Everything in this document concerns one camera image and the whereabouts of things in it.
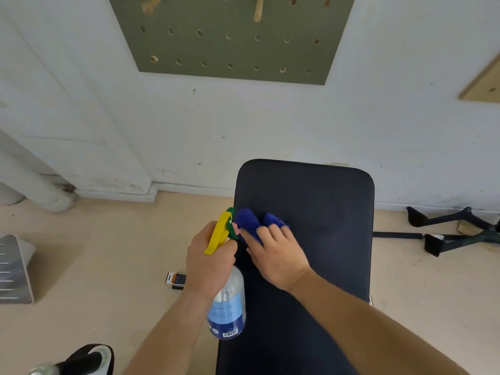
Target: blue bottle label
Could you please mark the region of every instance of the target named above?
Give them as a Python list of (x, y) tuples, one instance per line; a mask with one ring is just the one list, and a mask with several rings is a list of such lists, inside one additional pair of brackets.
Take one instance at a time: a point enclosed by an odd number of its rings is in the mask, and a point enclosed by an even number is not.
[(238, 335), (243, 329), (241, 295), (226, 302), (213, 302), (208, 314), (209, 329), (219, 340)]

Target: white pipe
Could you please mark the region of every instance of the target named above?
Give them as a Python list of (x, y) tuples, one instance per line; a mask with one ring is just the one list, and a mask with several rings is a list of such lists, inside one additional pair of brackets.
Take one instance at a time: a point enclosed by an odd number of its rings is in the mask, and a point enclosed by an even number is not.
[(64, 212), (74, 203), (74, 194), (63, 192), (2, 150), (0, 150), (0, 182), (51, 212)]
[(14, 205), (24, 198), (19, 192), (0, 183), (0, 205)]

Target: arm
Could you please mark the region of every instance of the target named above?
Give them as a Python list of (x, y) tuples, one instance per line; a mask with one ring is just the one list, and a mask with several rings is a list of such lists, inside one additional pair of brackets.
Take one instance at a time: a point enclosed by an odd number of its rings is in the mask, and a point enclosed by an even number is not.
[(291, 293), (339, 345), (360, 375), (466, 375), (443, 353), (366, 302), (317, 275), (288, 227), (241, 231), (262, 276)]
[(124, 375), (186, 373), (214, 297), (229, 279), (238, 247), (229, 240), (212, 255), (204, 254), (215, 225), (210, 222), (192, 239), (184, 290), (142, 343)]

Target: barcode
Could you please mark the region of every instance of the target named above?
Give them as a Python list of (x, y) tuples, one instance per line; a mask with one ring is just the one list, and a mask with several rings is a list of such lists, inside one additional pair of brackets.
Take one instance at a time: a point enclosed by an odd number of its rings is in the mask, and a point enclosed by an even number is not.
[(222, 333), (222, 338), (232, 337), (235, 334), (238, 334), (238, 328), (234, 328), (233, 330), (227, 333)]

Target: blue microfiber cloth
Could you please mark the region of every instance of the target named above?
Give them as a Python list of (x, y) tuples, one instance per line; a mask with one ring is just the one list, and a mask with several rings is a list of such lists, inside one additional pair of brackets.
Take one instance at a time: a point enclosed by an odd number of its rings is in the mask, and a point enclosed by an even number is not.
[[(278, 217), (276, 217), (274, 214), (271, 213), (266, 213), (264, 216), (264, 219), (262, 220), (262, 224), (260, 223), (259, 219), (255, 216), (255, 214), (250, 210), (250, 209), (240, 209), (236, 213), (233, 219), (234, 223), (238, 225), (238, 228), (240, 229), (245, 229), (247, 232), (250, 233), (250, 235), (255, 238), (260, 244), (262, 245), (262, 241), (260, 240), (259, 236), (257, 235), (257, 228), (261, 226), (266, 226), (269, 227), (272, 224), (278, 225), (278, 227), (284, 227), (286, 224), (281, 221)], [(240, 236), (240, 239), (242, 242), (247, 244), (243, 237)]]

